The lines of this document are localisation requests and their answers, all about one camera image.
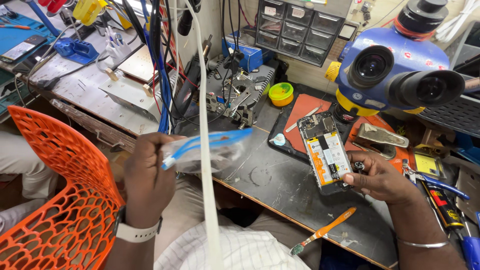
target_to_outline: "small drawer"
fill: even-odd
[[[305,26],[283,22],[282,37],[288,37],[290,39],[302,42],[307,35],[307,30],[308,28]]]
[[[333,41],[333,35],[325,34],[325,33],[310,29],[307,40],[305,41],[305,44],[319,47],[322,49],[328,49],[332,41]]]
[[[280,39],[278,50],[297,56],[300,53],[301,43],[297,41],[288,40],[286,38]]]
[[[280,30],[282,30],[282,21],[265,16],[263,14],[260,15],[260,21],[258,25],[260,30],[267,31],[276,35],[279,35]]]
[[[342,26],[342,20],[331,15],[317,12],[313,17],[312,28],[334,35]]]
[[[313,10],[304,9],[304,8],[293,6],[293,5],[288,5],[287,15],[285,16],[285,20],[296,23],[298,25],[309,26],[310,21],[312,21],[313,14],[314,14]]]
[[[262,0],[260,12],[275,17],[277,19],[283,19],[286,4],[281,1],[275,0]]]
[[[300,57],[320,64],[324,60],[325,55],[326,52],[324,50],[305,45]]]
[[[257,38],[258,44],[262,44],[266,47],[276,49],[279,40],[280,40],[280,37],[277,37],[275,35],[269,34],[264,31],[258,31],[258,38]]]

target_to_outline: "wristwatch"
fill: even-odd
[[[120,207],[117,213],[117,218],[115,219],[115,224],[113,227],[113,235],[117,238],[123,239],[131,243],[142,243],[152,239],[153,237],[155,237],[156,234],[160,232],[163,220],[162,217],[160,217],[160,220],[158,220],[158,222],[153,225],[153,227],[147,229],[138,229],[125,224],[126,211],[127,207],[126,205],[123,205]]]

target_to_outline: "cardboard box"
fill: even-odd
[[[265,49],[259,48],[255,46],[255,36],[256,36],[256,29],[250,28],[248,26],[240,29],[240,37],[239,37],[239,49],[243,52],[245,57],[240,61],[240,67],[247,72],[251,72],[254,69],[257,69],[259,66],[263,65],[263,63],[267,63],[270,61],[273,56],[274,52]],[[233,41],[233,35],[229,34],[226,36],[227,45],[229,48],[235,48],[235,43]],[[225,42],[222,38],[222,53],[225,57],[229,55],[227,47],[225,47]]]

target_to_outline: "chair backrest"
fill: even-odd
[[[101,268],[124,204],[107,158],[57,119],[18,106],[8,110],[34,152],[67,186],[0,236],[0,270]]]

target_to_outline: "white shirt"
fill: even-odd
[[[253,231],[236,225],[220,226],[220,245],[225,269],[298,269],[307,265],[290,256],[290,249],[269,232]],[[205,222],[186,231],[171,243],[154,264],[154,270],[209,270]]]

